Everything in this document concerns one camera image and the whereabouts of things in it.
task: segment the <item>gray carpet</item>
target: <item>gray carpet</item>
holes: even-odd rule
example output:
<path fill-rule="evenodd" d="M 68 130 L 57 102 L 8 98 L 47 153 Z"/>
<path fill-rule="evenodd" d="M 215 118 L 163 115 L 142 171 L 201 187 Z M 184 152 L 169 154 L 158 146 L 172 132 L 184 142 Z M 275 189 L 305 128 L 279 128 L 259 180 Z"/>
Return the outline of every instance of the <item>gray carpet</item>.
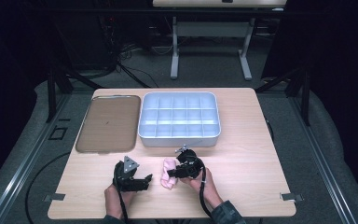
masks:
<path fill-rule="evenodd" d="M 253 38 L 248 52 L 248 62 L 254 76 L 252 81 L 245 81 L 237 56 L 241 48 L 238 39 L 188 39 L 180 48 L 179 77 L 170 79 L 171 53 L 157 54 L 154 51 L 134 50 L 127 55 L 130 58 L 122 63 L 128 67 L 140 69 L 156 81 L 159 87 L 245 87 L 257 88 L 263 84 L 261 72 L 269 52 L 270 40 L 261 37 Z M 145 73 L 132 70 L 142 81 L 155 87 Z M 93 79 L 107 88 L 142 88 L 123 71 L 106 77 Z M 34 223 L 99 223 L 100 220 L 50 220 L 47 216 L 48 202 L 43 202 L 45 195 L 55 192 L 60 181 L 67 156 L 57 159 L 44 169 L 34 180 L 35 175 L 51 160 L 71 150 L 92 95 L 92 90 L 73 80 L 75 91 L 69 96 L 67 104 L 59 113 L 52 127 L 64 127 L 66 133 L 62 140 L 48 140 L 41 145 L 40 154 L 25 183 L 19 186 L 18 194 L 7 206 L 7 213 L 0 218 L 3 223 L 29 223 L 26 216 L 28 209 Z M 282 94 L 285 84 L 280 84 L 268 93 L 258 94 L 265 116 L 268 118 L 274 136 L 274 144 L 282 163 L 290 190 L 301 193 L 305 201 L 296 204 L 297 212 L 293 217 L 263 218 L 263 223 L 342 223 L 337 209 L 331 199 L 324 180 L 311 153 L 311 145 L 303 131 L 302 121 L 296 116 L 293 101 Z M 24 157 L 33 149 L 45 127 L 48 117 L 47 85 L 36 88 L 38 102 L 34 113 L 13 148 L 7 162 L 0 171 L 0 199 L 9 185 L 13 175 L 21 166 Z M 317 96 L 310 97 L 311 129 L 331 167 L 358 223 L 358 185 L 351 171 L 343 161 L 342 145 L 334 123 L 324 110 Z M 28 206 L 25 206 L 25 195 L 30 183 Z M 247 217 L 248 223 L 258 223 L 259 218 Z"/>

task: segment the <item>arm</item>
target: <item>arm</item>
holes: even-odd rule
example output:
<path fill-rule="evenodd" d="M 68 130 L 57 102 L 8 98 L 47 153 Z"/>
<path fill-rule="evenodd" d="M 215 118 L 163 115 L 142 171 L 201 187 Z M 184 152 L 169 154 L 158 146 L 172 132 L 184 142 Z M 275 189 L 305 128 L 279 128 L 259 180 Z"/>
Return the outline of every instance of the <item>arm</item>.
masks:
<path fill-rule="evenodd" d="M 212 207 L 212 219 L 219 224 L 245 224 L 245 220 L 241 214 L 235 209 L 234 205 L 230 201 L 223 201 L 217 192 L 216 185 L 213 182 L 211 171 L 206 168 L 206 179 L 204 188 L 204 199 Z M 201 176 L 199 174 L 197 178 L 181 178 L 181 181 L 188 184 L 196 192 L 200 193 Z"/>
<path fill-rule="evenodd" d="M 135 196 L 135 194 L 136 194 L 135 191 L 121 192 L 121 196 L 127 208 L 130 206 L 132 198 Z M 103 223 L 106 224 L 124 223 L 123 221 L 121 221 L 121 219 L 123 218 L 123 211 L 121 210 L 120 199 L 118 197 L 118 193 L 115 186 L 110 185 L 104 191 L 104 197 L 105 197 L 106 216 L 103 219 Z"/>

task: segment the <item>hand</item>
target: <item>hand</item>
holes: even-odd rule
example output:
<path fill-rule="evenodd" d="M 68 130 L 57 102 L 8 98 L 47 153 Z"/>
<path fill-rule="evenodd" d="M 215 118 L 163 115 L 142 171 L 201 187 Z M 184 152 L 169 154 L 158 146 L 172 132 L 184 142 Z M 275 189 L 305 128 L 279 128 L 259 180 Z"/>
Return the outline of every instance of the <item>hand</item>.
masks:
<path fill-rule="evenodd" d="M 132 198 L 135 196 L 135 194 L 136 194 L 135 191 L 121 192 L 121 197 L 123 198 L 124 204 L 126 205 L 127 209 L 130 206 Z M 104 191 L 104 196 L 105 196 L 106 214 L 111 217 L 122 219 L 123 211 L 121 210 L 120 198 L 118 197 L 116 187 L 110 185 Z"/>
<path fill-rule="evenodd" d="M 205 187 L 204 187 L 204 199 L 211 205 L 212 209 L 215 209 L 223 200 L 220 198 L 219 193 L 217 192 L 216 186 L 214 185 L 212 173 L 211 171 L 206 168 L 204 171 L 201 171 L 199 176 L 196 178 L 181 178 L 180 180 L 188 184 L 192 189 L 194 189 L 197 193 L 200 193 L 200 186 L 202 181 L 202 172 L 206 172 L 205 177 Z"/>

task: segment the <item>wooden tabletop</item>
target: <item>wooden tabletop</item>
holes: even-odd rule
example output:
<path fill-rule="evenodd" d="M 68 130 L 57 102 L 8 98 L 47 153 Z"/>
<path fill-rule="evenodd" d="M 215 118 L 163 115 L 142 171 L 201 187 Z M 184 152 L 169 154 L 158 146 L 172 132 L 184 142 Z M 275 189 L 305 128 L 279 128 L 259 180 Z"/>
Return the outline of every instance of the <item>wooden tabletop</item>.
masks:
<path fill-rule="evenodd" d="M 151 91 L 212 92 L 219 109 L 221 134 L 214 147 L 192 149 L 211 170 L 223 200 L 230 200 L 244 217 L 295 214 L 294 203 L 280 197 L 290 189 L 254 90 L 103 89 L 93 96 L 121 94 L 143 98 Z M 52 219 L 104 217 L 103 191 L 112 183 L 115 165 L 127 155 L 140 164 L 135 178 L 153 174 L 149 189 L 139 191 L 128 208 L 130 218 L 206 217 L 198 194 L 189 186 L 179 181 L 169 190 L 160 184 L 163 160 L 174 159 L 177 156 L 174 151 L 179 147 L 144 147 L 139 136 L 135 148 L 127 153 L 79 153 L 74 147 L 56 190 L 65 194 L 65 198 L 51 203 L 48 216 Z"/>
<path fill-rule="evenodd" d="M 286 0 L 233 0 L 223 3 L 222 0 L 153 0 L 154 7 L 284 7 Z"/>

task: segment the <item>white table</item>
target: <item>white table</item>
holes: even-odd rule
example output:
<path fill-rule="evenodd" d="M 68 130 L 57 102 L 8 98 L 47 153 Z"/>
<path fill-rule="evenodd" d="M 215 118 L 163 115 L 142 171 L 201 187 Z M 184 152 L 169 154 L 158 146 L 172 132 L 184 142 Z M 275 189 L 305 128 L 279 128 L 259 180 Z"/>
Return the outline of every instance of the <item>white table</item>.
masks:
<path fill-rule="evenodd" d="M 275 8 L 284 7 L 286 0 L 154 0 L 154 7 L 239 7 L 239 8 Z M 255 19 L 249 22 L 188 22 L 172 20 L 172 66 L 171 79 L 177 79 L 179 66 L 178 36 L 220 36 L 244 37 L 242 49 L 238 50 L 245 80 L 252 80 L 252 74 L 246 59 L 246 53 L 254 30 Z"/>

